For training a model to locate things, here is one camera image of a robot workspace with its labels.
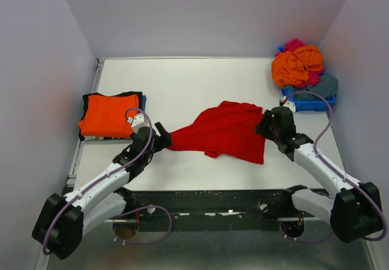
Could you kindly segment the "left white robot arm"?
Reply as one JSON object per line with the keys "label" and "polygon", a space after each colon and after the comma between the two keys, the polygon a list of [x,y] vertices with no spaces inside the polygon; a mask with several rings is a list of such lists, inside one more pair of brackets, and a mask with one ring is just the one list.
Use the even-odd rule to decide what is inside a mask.
{"label": "left white robot arm", "polygon": [[159,122],[154,128],[139,128],[130,138],[132,142],[92,181],[64,196],[54,193],[46,199],[32,231],[43,254],[68,258],[93,228],[111,217],[129,218],[134,213],[132,194],[125,185],[172,139]]}

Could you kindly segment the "blue plastic bin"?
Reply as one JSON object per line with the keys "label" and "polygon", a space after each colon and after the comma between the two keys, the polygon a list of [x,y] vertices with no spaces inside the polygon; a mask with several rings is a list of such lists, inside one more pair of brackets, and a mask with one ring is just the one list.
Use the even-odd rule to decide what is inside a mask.
{"label": "blue plastic bin", "polygon": [[[278,46],[278,52],[282,52],[284,49],[283,46]],[[291,87],[286,86],[281,89],[281,93],[283,96],[287,96],[293,93],[294,90]],[[328,107],[322,100],[316,98],[315,100],[299,100],[297,98],[298,95],[293,95],[289,98],[289,101],[293,102],[295,105],[296,112],[300,111],[314,111],[314,112],[323,112],[327,111]],[[332,106],[336,103],[336,94],[327,99],[328,103]]]}

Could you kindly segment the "aluminium frame rail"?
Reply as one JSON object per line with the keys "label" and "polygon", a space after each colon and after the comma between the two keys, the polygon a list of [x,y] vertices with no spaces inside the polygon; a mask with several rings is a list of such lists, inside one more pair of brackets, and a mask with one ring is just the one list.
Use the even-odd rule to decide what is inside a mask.
{"label": "aluminium frame rail", "polygon": [[87,133],[86,136],[83,136],[82,133],[86,131],[86,127],[87,127],[86,120],[88,119],[88,114],[90,114],[89,110],[91,109],[90,99],[91,99],[92,95],[96,95],[96,93],[97,93],[98,86],[100,83],[100,78],[101,78],[103,67],[104,67],[104,62],[105,62],[104,59],[101,59],[101,58],[97,59],[97,68],[96,68],[96,72],[95,72],[94,81],[92,84],[91,93],[83,96],[84,114],[83,114],[83,117],[81,120],[83,122],[83,124],[81,126],[78,126],[80,129],[80,131],[79,131],[80,135],[79,135],[76,147],[75,147],[74,156],[73,156],[71,166],[69,169],[69,173],[67,175],[66,183],[64,186],[64,188],[66,190],[71,190],[75,187],[75,183],[77,180],[77,173],[78,173],[78,169],[80,166],[81,157],[83,154],[83,148],[84,148],[85,142],[90,138],[92,138],[92,139],[95,138],[97,135],[95,133]]}

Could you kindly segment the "folded blue t-shirt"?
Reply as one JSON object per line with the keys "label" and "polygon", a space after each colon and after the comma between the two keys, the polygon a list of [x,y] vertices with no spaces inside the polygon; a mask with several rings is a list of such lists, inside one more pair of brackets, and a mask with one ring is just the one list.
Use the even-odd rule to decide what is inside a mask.
{"label": "folded blue t-shirt", "polygon": [[143,111],[146,111],[146,100],[147,100],[147,97],[145,95],[142,96],[142,105],[141,105],[141,109]]}

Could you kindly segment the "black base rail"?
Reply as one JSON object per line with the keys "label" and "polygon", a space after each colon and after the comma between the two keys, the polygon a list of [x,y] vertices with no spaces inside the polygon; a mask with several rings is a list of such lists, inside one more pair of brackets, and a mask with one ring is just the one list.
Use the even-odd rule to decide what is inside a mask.
{"label": "black base rail", "polygon": [[277,231],[299,237],[315,217],[293,208],[284,190],[130,191],[115,226],[143,232]]}

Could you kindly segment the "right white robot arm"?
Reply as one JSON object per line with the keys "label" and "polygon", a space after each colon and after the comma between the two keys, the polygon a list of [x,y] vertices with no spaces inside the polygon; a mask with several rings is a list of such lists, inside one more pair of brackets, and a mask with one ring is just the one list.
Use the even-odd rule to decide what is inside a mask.
{"label": "right white robot arm", "polygon": [[288,107],[265,110],[256,133],[274,142],[281,153],[304,168],[327,192],[321,195],[303,185],[286,189],[287,197],[279,203],[284,215],[294,216],[301,211],[320,218],[344,243],[386,237],[388,224],[379,189],[372,182],[362,183],[347,174],[317,148],[316,141],[298,133]]}

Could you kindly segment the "red t-shirt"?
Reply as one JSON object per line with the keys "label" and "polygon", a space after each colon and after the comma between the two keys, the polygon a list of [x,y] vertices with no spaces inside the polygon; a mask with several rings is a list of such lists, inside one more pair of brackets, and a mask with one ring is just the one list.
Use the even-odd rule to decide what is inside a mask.
{"label": "red t-shirt", "polygon": [[201,151],[210,158],[222,154],[264,164],[265,139],[256,133],[262,107],[223,101],[201,112],[194,122],[171,133],[173,151]]}

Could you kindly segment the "crumpled grey-blue t-shirt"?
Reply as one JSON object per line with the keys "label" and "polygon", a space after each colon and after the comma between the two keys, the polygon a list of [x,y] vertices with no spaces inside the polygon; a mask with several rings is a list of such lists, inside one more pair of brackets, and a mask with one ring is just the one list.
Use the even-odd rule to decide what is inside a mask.
{"label": "crumpled grey-blue t-shirt", "polygon": [[[304,88],[295,88],[293,86],[287,86],[287,88],[290,88],[292,92],[298,92],[298,91],[313,92],[325,98],[326,100],[329,100],[332,96],[337,94],[338,79],[331,74],[322,75],[320,78],[321,81],[316,85],[307,85]],[[320,100],[315,95],[307,94],[307,93],[295,94],[294,97],[297,101]]]}

